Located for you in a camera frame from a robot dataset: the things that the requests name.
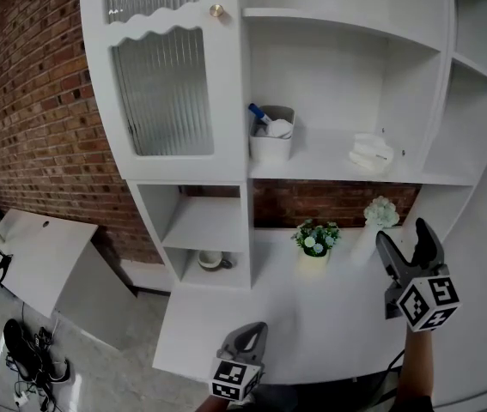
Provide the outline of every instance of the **gold knob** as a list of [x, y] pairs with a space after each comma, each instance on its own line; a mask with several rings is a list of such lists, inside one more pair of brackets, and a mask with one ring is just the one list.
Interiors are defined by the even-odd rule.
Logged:
[[224, 13], [224, 8], [220, 4], [213, 4], [210, 7], [209, 12], [213, 17], [219, 17]]

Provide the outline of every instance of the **tiled floor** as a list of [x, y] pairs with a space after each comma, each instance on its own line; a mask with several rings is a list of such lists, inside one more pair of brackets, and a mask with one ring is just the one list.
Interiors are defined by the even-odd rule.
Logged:
[[[168, 298], [139, 294], [128, 331], [131, 346], [122, 352], [94, 342], [70, 325], [60, 322], [52, 352], [57, 360], [72, 365], [71, 380], [57, 386], [62, 412], [190, 412], [206, 398], [205, 384], [152, 368], [155, 345]], [[0, 290], [0, 343], [10, 318], [21, 319], [21, 302]], [[35, 333], [40, 326], [52, 330], [54, 321], [25, 306], [26, 324]], [[0, 403], [16, 410], [13, 392], [17, 374], [4, 363], [6, 348], [0, 346]], [[23, 411], [39, 410], [36, 396]]]

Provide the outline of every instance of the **white storage box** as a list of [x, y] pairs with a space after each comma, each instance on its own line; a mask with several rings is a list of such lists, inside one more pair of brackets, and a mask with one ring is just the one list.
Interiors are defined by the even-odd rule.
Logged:
[[[295, 110], [286, 106], [261, 106], [260, 110], [266, 113], [272, 120], [285, 119], [295, 126]], [[266, 125], [257, 118], [253, 118], [251, 129], [249, 130], [249, 142], [251, 147], [251, 157], [256, 161], [282, 162], [288, 161], [291, 154], [291, 144], [293, 135], [289, 139], [279, 139], [268, 136], [255, 136], [260, 128]]]

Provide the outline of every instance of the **cabinet door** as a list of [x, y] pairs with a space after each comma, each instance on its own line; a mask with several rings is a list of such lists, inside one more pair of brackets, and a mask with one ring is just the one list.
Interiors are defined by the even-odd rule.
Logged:
[[239, 0], [81, 0], [81, 11], [94, 93], [123, 178], [243, 180]]

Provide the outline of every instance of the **small plant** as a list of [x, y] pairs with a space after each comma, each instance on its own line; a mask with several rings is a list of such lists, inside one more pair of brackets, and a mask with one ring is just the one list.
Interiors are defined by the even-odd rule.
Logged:
[[324, 257], [340, 238], [340, 230], [334, 222], [327, 223], [327, 227], [314, 226], [310, 219], [305, 220], [297, 229], [298, 232], [291, 239], [310, 257]]
[[396, 206], [383, 196], [377, 197], [365, 208], [363, 215], [367, 219], [365, 224], [368, 226], [376, 225], [379, 227], [392, 227], [398, 224], [399, 215]]

